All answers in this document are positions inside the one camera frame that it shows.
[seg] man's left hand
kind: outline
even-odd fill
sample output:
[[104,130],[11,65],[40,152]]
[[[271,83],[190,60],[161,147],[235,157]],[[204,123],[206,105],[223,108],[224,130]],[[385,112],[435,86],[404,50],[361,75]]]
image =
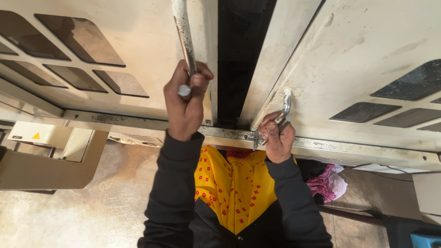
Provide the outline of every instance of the man's left hand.
[[191,100],[185,101],[178,95],[178,87],[188,81],[187,64],[179,61],[172,79],[164,87],[165,106],[168,113],[168,135],[179,141],[189,141],[198,131],[204,119],[202,102],[208,89],[208,82],[214,78],[208,67],[197,61],[197,74],[190,79]]

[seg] black cable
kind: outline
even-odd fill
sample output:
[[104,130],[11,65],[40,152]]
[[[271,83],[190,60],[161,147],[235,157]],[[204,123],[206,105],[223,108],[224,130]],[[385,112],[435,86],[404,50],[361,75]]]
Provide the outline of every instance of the black cable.
[[371,164],[357,165],[357,166],[354,166],[354,167],[351,167],[351,168],[347,168],[346,170],[355,169],[355,168],[362,167],[362,166],[365,166],[365,165],[371,165]]
[[410,173],[407,172],[407,171],[403,171],[403,170],[400,170],[400,169],[397,169],[397,168],[392,168],[392,167],[390,167],[389,165],[380,165],[380,166],[386,166],[386,167],[389,168],[389,169],[398,170],[398,171],[404,172],[404,173],[406,173],[406,174],[412,175],[412,174],[410,174]]
[[371,175],[378,176],[378,177],[384,177],[384,178],[387,178],[387,179],[392,179],[392,180],[397,180],[397,181],[403,181],[403,182],[410,182],[410,183],[413,183],[413,181],[409,181],[409,180],[403,180],[403,179],[397,179],[397,178],[391,178],[391,177],[380,176],[380,175],[377,175],[377,174],[371,173],[371,172],[366,171],[366,170],[364,170],[364,172],[367,172],[367,173],[369,173],[369,174],[371,174]]

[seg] man's right hand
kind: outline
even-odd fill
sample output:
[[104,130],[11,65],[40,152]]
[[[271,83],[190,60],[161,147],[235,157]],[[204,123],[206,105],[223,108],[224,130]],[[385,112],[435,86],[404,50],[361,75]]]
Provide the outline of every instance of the man's right hand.
[[291,158],[292,142],[294,141],[295,129],[288,124],[285,129],[279,133],[279,127],[274,119],[280,112],[267,114],[259,125],[259,134],[266,144],[266,155],[276,164]]

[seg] window cutout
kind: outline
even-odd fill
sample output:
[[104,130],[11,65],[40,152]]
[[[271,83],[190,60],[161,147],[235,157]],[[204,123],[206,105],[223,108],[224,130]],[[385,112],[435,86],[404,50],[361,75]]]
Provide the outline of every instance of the window cutout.
[[101,70],[93,70],[93,72],[117,94],[149,98],[132,74]]
[[418,128],[417,130],[441,132],[441,122],[433,124],[433,125],[429,125],[429,126],[426,126],[426,127]]
[[4,44],[0,43],[0,53],[4,54],[10,54],[10,55],[18,55],[16,52],[14,52],[11,48],[5,46]]
[[31,56],[71,61],[66,54],[15,12],[0,10],[0,34]]
[[395,116],[381,120],[374,125],[408,128],[441,117],[441,110],[435,109],[410,109]]
[[78,90],[108,93],[89,74],[79,68],[51,64],[44,64],[44,66]]
[[37,66],[31,63],[14,61],[14,60],[0,60],[0,63],[20,73],[21,75],[23,75],[24,77],[28,78],[29,80],[33,81],[38,85],[53,86],[53,87],[60,87],[67,89],[67,87],[64,86],[64,84],[58,82],[55,78],[51,77],[45,71],[41,70],[40,68],[38,68]]
[[441,98],[431,101],[432,103],[441,103]]
[[432,60],[377,90],[370,96],[413,101],[440,90],[441,60]]
[[387,114],[401,106],[372,103],[357,102],[342,112],[334,115],[330,120],[342,120],[356,123],[367,122],[384,114]]
[[35,14],[55,36],[85,62],[126,65],[98,27],[88,19]]

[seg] black jacket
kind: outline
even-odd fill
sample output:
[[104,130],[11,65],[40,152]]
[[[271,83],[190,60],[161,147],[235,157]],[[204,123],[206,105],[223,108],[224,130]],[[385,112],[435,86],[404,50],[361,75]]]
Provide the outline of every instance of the black jacket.
[[194,171],[203,140],[201,133],[188,142],[166,136],[138,247],[332,247],[292,158],[280,164],[265,160],[277,201],[237,236],[221,226],[201,199],[194,201]]

